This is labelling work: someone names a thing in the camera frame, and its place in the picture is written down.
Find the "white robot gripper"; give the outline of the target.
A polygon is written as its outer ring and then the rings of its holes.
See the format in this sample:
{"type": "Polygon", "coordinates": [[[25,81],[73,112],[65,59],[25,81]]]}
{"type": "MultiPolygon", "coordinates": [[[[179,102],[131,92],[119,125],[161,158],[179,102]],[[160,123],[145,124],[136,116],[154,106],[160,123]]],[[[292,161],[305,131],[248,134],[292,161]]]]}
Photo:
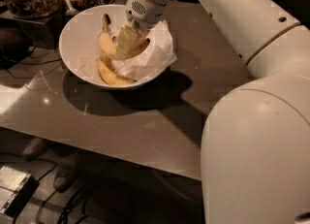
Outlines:
{"type": "Polygon", "coordinates": [[[152,29],[161,19],[165,5],[159,5],[151,0],[127,0],[125,15],[131,25],[123,25],[118,36],[116,46],[116,57],[125,60],[133,57],[137,53],[140,38],[145,39],[149,33],[147,29],[152,29]]]}

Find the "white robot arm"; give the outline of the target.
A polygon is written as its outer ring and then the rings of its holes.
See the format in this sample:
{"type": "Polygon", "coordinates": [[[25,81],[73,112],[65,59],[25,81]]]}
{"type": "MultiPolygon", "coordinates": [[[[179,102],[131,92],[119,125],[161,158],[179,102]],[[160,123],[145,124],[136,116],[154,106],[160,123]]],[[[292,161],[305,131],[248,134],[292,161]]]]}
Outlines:
{"type": "MultiPolygon", "coordinates": [[[[201,137],[205,224],[309,224],[310,31],[272,0],[199,0],[252,81],[212,109],[201,137]]],[[[153,27],[168,0],[128,0],[153,27]]]]}

